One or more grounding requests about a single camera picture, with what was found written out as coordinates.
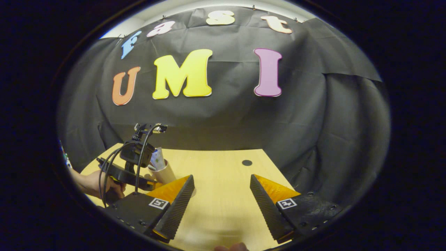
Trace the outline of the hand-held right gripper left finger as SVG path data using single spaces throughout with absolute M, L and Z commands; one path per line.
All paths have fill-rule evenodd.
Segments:
M 148 193 L 132 192 L 104 212 L 133 232 L 169 243 L 175 238 L 194 189 L 194 177 L 187 175 Z

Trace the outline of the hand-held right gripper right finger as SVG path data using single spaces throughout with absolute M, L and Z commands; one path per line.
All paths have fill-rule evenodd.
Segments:
M 251 175 L 250 190 L 279 244 L 316 235 L 343 211 L 314 192 L 299 193 L 256 174 Z

